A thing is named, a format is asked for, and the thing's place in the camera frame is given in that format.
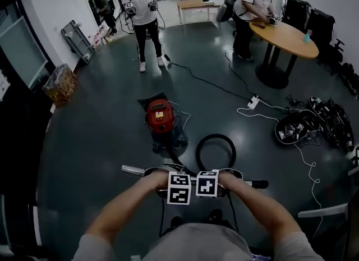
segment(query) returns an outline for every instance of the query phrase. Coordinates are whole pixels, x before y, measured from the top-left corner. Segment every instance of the wooden desk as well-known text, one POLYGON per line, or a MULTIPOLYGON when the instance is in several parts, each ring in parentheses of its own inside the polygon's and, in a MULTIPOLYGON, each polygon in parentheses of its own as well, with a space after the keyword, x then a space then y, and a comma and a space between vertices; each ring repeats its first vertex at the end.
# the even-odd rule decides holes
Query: wooden desk
POLYGON ((263 64, 257 66, 256 74, 262 83, 271 88, 283 89, 288 85, 289 75, 298 56, 316 58, 319 54, 318 47, 312 40, 310 40, 309 44, 305 43, 303 41, 304 33, 283 22, 278 22, 278 25, 265 25, 265 29, 254 26, 253 22, 251 22, 250 28, 255 34, 268 42, 263 64), (268 66, 273 46, 275 46, 275 49, 268 66), (276 66, 281 49, 292 54, 291 61, 285 72, 276 66))
MULTIPOLYGON (((220 5, 219 4, 204 4, 203 0, 185 0, 185 1, 178 1, 177 2, 177 7, 178 7, 178 17, 179 17, 179 23, 182 23, 182 19, 181 19, 181 10, 191 10, 193 8, 207 8, 207 12, 208 12, 208 20, 209 20, 209 9, 210 8, 217 8, 219 10, 220 5)), ((182 13, 183 15, 183 22, 186 22, 186 18, 185 15, 182 13)))

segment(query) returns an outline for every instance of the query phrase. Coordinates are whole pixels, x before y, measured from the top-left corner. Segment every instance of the hand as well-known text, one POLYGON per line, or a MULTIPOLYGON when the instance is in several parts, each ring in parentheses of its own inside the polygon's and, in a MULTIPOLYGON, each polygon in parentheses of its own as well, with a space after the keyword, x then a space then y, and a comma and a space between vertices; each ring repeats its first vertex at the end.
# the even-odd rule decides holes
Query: hand
POLYGON ((144 177, 143 180, 146 180, 153 190, 166 189, 168 186, 168 171, 156 170, 150 175, 144 177))
POLYGON ((220 172, 218 176, 218 183, 221 184, 225 189, 229 190, 231 190, 234 184, 236 184, 239 180, 241 179, 238 179, 236 176, 226 171, 220 172))
POLYGON ((259 16, 260 20, 264 22, 265 24, 269 24, 269 20, 265 15, 259 16))

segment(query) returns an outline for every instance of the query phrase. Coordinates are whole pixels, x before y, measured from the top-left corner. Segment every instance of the wicker basket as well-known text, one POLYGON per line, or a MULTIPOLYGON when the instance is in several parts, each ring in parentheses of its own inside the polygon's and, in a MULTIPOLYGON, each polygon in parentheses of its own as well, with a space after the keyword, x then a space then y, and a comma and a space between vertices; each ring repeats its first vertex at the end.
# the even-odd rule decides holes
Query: wicker basket
POLYGON ((67 64, 55 68, 43 91, 59 107, 70 101, 77 84, 76 75, 67 64))

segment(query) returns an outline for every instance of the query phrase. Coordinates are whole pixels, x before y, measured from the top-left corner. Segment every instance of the black table leg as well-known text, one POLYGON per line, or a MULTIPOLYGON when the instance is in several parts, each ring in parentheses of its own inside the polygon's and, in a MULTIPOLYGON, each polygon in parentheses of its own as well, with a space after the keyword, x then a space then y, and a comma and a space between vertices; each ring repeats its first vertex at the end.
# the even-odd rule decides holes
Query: black table leg
POLYGON ((286 70, 286 77, 287 78, 289 78, 289 76, 290 76, 290 74, 292 72, 293 66, 296 63, 296 60, 297 60, 297 56, 295 54, 293 54, 292 58, 291 58, 291 61, 289 62, 289 65, 288 65, 287 70, 286 70))
POLYGON ((286 73, 281 70, 279 67, 276 66, 277 60, 280 54, 280 48, 275 48, 270 64, 268 66, 268 61, 271 53, 271 48, 268 45, 264 62, 262 65, 257 66, 256 68, 256 75, 258 79, 264 83, 266 86, 269 86, 270 88, 275 89, 283 89, 287 87, 288 85, 288 77, 286 76, 286 73))
POLYGON ((271 74, 275 70, 275 65, 277 64, 279 54, 280 54, 280 48, 276 47, 271 57, 270 65, 268 67, 268 74, 271 74))
POLYGON ((262 63, 262 71, 263 72, 265 72, 267 70, 272 49, 273 49, 273 45, 269 43, 268 46, 267 46, 267 51, 265 52, 264 61, 262 63))

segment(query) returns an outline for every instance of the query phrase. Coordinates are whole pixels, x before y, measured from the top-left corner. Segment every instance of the concrete floor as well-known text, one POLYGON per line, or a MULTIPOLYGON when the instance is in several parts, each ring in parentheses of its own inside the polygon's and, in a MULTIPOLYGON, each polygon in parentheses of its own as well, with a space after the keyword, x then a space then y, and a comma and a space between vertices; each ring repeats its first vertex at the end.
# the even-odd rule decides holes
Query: concrete floor
MULTIPOLYGON (((202 22, 166 28, 161 35, 165 52, 173 62, 190 66, 195 75, 251 98, 243 83, 228 70, 224 56, 224 51, 232 48, 232 31, 228 23, 216 27, 212 22, 202 22)), ((299 58, 283 90, 268 88, 257 79, 254 68, 263 60, 266 45, 257 38, 253 40, 254 63, 229 54, 234 70, 247 81, 249 89, 282 107, 288 106, 288 94, 303 101, 311 95, 324 100, 332 97, 346 109, 358 139, 358 101, 338 77, 330 76, 329 70, 316 61, 299 58)), ((309 167, 302 163, 294 146, 283 147, 275 142, 274 121, 239 115, 236 109, 246 108, 247 101, 193 79, 184 68, 166 62, 166 68, 160 70, 151 41, 146 43, 146 56, 148 70, 140 74, 133 36, 101 47, 90 64, 79 71, 79 84, 71 102, 54 113, 44 141, 38 203, 43 244, 56 258, 70 260, 81 235, 101 208, 137 181, 136 176, 121 172, 122 164, 146 168, 170 161, 165 153, 152 152, 151 136, 143 124, 144 112, 136 101, 161 91, 192 114, 186 125, 189 145, 177 151, 191 170, 197 171, 198 142, 208 134, 225 134, 236 146, 234 167, 243 172, 245 179, 268 180, 270 185, 263 192, 293 215, 317 208, 311 195, 309 167)), ((289 59, 290 55, 282 52, 278 66, 286 68, 289 59)), ((261 104, 255 112, 283 117, 261 104)), ((323 141, 322 146, 304 147, 303 154, 307 162, 317 163, 311 174, 321 179, 314 193, 323 206, 348 202, 354 187, 347 172, 352 168, 349 160, 354 153, 345 155, 323 141)), ((212 143, 203 149, 202 161, 207 169, 223 168, 229 157, 226 150, 212 143)), ((241 235, 250 246, 270 248, 262 226, 240 200, 233 199, 241 235)), ((115 251, 119 260, 130 260, 130 255, 143 257, 158 238, 160 204, 155 194, 148 197, 118 234, 115 251)), ((190 206, 166 206, 164 229, 176 215, 186 222, 199 222, 214 208, 221 208, 224 218, 233 224, 227 199, 192 197, 190 206)), ((321 231, 331 223, 324 222, 321 231)), ((300 221, 308 236, 317 224, 317 219, 300 221)))
MULTIPOLYGON (((162 20, 160 15, 157 14, 159 26, 161 28, 164 26, 164 24, 166 27, 180 25, 180 18, 178 17, 178 9, 177 9, 178 1, 180 1, 180 0, 166 0, 166 1, 159 0, 158 1, 158 11, 162 15, 162 18, 163 18, 163 20, 162 20)), ((209 15, 210 21, 215 21, 215 19, 217 17, 217 9, 210 8, 209 12, 210 12, 210 15, 209 15)), ((206 8, 202 9, 202 10, 198 9, 198 8, 193 9, 193 10, 185 10, 183 12, 183 14, 185 15, 185 18, 186 18, 186 24, 191 24, 194 22, 204 22, 204 21, 207 21, 207 18, 208 18, 206 8)), ((121 30, 121 23, 122 23, 122 28, 125 31, 127 31, 129 33, 132 32, 126 26, 125 14, 122 14, 120 16, 120 19, 121 19, 121 22, 120 22, 120 20, 116 21, 117 34, 112 37, 112 39, 114 39, 114 40, 118 39, 118 38, 122 38, 124 36, 128 36, 127 33, 125 33, 124 31, 121 30)), ((128 26, 130 29, 132 29, 131 21, 128 26)))

